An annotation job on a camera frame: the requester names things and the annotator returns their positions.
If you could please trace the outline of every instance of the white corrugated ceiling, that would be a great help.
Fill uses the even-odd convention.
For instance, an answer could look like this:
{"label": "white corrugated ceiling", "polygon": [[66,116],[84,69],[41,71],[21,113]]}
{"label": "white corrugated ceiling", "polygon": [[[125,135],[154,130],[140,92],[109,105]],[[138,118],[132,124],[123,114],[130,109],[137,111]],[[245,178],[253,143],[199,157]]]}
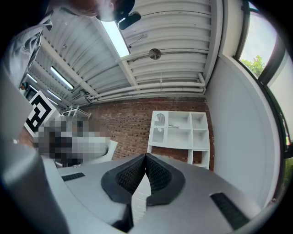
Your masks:
{"label": "white corrugated ceiling", "polygon": [[[50,89],[68,105],[77,91],[87,91],[70,75],[69,69],[87,82],[94,92],[156,82],[198,82],[198,72],[207,69],[210,50],[211,6],[209,0],[136,0],[133,11],[141,20],[122,31],[131,45],[127,63],[118,63],[103,34],[92,19],[63,11],[53,14],[53,28],[43,32],[43,40],[54,49],[41,47],[30,74],[40,82],[39,88]],[[159,60],[148,52],[157,48]],[[66,66],[56,61],[60,56]],[[75,88],[69,90],[51,71],[54,66]]]}

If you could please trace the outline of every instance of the pixelated area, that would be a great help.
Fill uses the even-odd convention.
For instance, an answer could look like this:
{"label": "pixelated area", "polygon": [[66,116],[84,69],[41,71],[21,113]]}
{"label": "pixelated area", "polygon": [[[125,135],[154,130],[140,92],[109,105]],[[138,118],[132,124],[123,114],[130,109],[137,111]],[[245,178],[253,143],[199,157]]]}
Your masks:
{"label": "pixelated area", "polygon": [[107,135],[96,121],[60,116],[39,127],[34,146],[40,155],[73,166],[106,155],[110,142]]}

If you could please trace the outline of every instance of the tree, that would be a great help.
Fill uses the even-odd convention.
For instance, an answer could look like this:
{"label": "tree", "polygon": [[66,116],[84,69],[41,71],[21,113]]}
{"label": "tree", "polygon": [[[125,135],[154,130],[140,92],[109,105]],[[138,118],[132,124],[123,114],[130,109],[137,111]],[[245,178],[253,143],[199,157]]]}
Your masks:
{"label": "tree", "polygon": [[262,57],[257,55],[252,62],[242,59],[241,60],[257,77],[259,77],[262,71],[265,69],[265,64],[262,62]]}

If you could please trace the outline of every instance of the ceiling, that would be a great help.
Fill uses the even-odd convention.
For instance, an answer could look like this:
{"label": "ceiling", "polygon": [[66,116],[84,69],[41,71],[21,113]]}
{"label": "ceiling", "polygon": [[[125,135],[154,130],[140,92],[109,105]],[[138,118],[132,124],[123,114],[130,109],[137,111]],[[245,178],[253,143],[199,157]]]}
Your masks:
{"label": "ceiling", "polygon": [[[44,92],[49,89],[62,99],[56,102],[66,107],[97,102],[95,95],[127,87],[138,95],[156,94],[137,85],[196,83],[199,72],[207,83],[218,50],[218,16],[212,14],[217,5],[211,6],[209,0],[136,0],[133,11],[141,14],[141,20],[122,30],[131,48],[130,55],[121,59],[96,18],[55,11],[54,26],[43,31],[42,46],[29,72],[37,80],[35,87]],[[148,56],[152,48],[161,51],[159,60]],[[50,71],[51,66],[74,86],[73,90]],[[78,91],[81,96],[73,100]]]}

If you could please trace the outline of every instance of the ceiling beam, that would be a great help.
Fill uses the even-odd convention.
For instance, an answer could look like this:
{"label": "ceiling beam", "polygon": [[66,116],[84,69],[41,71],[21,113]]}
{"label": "ceiling beam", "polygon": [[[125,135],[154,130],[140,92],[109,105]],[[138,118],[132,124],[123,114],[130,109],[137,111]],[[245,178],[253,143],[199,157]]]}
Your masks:
{"label": "ceiling beam", "polygon": [[59,56],[59,54],[51,47],[47,40],[42,36],[42,48],[58,63],[61,68],[64,69],[68,75],[71,76],[77,84],[79,84],[85,91],[91,95],[97,95],[98,93],[84,80]]}
{"label": "ceiling beam", "polygon": [[218,57],[220,42],[222,37],[222,25],[223,25],[223,2],[222,0],[211,1],[211,36],[209,52],[206,58],[206,65],[202,76],[205,78],[206,84],[209,82],[212,71],[214,69],[216,59]]}
{"label": "ceiling beam", "polygon": [[37,69],[41,75],[43,75],[46,79],[48,79],[55,87],[57,87],[60,91],[66,93],[67,95],[71,95],[71,92],[67,90],[62,84],[60,84],[57,80],[55,80],[48,72],[45,71],[43,67],[37,62],[33,63],[33,67]]}
{"label": "ceiling beam", "polygon": [[111,51],[112,55],[114,56],[115,60],[118,62],[119,67],[122,69],[124,75],[126,76],[128,82],[130,83],[131,86],[137,86],[137,82],[136,79],[127,63],[127,61],[121,61],[120,60],[120,56],[118,55],[114,45],[111,42],[110,37],[108,36],[106,30],[104,29],[102,23],[100,22],[100,20],[98,20],[97,18],[93,17],[91,18],[94,26],[96,27],[96,29],[98,30],[99,34],[101,35],[102,39],[104,40],[104,42],[106,43],[107,47],[109,48],[109,50]]}
{"label": "ceiling beam", "polygon": [[50,98],[51,100],[53,100],[54,102],[56,102],[58,105],[60,105],[60,106],[62,106],[62,107],[65,107],[66,108],[66,106],[71,106],[72,105],[72,103],[70,103],[69,101],[67,101],[66,99],[64,99],[64,98],[62,98],[62,101],[59,101],[59,100],[57,100],[56,98],[54,98],[53,96],[51,96],[51,95],[49,95],[48,94],[48,92],[47,92],[47,90],[50,90],[52,93],[55,93],[54,91],[52,91],[45,83],[43,83],[35,74],[34,74],[34,76],[33,76],[33,78],[37,81],[36,83],[34,83],[34,82],[30,82],[30,84],[34,87],[34,88],[36,88],[36,89],[38,89],[38,90],[41,90],[42,91],[42,93],[46,96],[46,97],[48,97],[48,98]]}

